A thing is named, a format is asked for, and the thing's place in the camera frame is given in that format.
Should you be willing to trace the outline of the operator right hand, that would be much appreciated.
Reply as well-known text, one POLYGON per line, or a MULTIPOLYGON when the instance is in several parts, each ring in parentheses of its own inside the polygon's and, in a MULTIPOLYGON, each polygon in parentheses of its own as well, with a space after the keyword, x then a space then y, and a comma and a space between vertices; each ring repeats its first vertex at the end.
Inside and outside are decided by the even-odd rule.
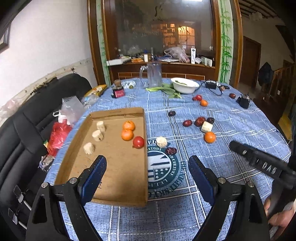
POLYGON ((273 238, 278 238, 286 227, 289 225, 295 214, 295 201, 289 202, 282 212, 274 214, 271 218, 268 218, 270 225, 275 226, 276 230, 273 231, 273 238))

